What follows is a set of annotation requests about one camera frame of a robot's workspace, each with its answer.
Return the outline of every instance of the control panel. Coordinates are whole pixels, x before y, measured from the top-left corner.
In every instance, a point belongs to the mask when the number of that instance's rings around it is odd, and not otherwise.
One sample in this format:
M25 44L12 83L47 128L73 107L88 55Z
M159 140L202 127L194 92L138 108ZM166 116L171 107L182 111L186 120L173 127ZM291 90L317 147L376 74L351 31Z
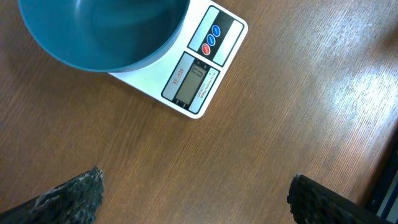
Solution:
M162 96L176 105L198 114L219 70L184 52L169 78Z
M241 22L210 6L188 48L223 67L243 28Z

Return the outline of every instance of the digital scale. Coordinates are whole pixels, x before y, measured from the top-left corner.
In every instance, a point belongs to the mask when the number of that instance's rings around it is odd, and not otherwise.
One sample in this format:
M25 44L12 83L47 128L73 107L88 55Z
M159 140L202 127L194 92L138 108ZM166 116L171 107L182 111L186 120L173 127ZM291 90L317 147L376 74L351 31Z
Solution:
M244 20L210 0L191 0L179 34L155 62L110 73L167 106L200 118L248 32Z

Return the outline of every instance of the blue bowl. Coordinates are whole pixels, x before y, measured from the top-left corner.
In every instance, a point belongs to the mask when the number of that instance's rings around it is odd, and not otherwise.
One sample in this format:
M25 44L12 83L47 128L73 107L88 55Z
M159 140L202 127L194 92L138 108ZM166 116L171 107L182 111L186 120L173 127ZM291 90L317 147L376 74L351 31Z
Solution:
M52 56L91 72L149 60L177 35L189 0L19 0L25 24Z

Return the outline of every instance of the wood grain surface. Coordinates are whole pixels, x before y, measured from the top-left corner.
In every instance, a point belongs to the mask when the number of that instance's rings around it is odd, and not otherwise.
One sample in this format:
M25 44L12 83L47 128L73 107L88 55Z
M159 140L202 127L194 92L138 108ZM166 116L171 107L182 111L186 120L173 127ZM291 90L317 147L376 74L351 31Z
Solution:
M293 223L297 173L357 202L397 124L398 2L217 3L249 33L193 120L58 62L0 1L0 212L94 164L96 223Z

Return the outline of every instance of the digital display screen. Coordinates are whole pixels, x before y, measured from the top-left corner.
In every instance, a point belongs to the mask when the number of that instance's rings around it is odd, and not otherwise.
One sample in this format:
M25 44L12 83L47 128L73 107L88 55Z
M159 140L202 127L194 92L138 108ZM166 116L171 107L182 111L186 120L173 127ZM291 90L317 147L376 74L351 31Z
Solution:
M205 76L206 70L194 64L178 91L176 99L189 105Z

